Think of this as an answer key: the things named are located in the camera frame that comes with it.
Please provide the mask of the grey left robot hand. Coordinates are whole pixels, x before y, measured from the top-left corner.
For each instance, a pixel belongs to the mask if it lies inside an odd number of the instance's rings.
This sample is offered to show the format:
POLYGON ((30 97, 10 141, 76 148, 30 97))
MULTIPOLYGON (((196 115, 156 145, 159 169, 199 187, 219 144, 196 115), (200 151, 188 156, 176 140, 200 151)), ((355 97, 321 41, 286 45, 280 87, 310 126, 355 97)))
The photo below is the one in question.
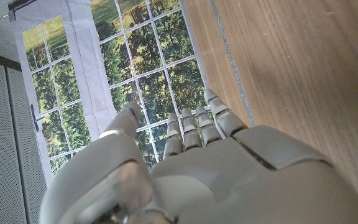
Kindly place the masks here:
POLYGON ((212 90, 210 111, 168 116, 162 161, 148 168, 127 103, 54 177, 40 223, 358 223, 358 194, 316 149, 247 127, 212 90))

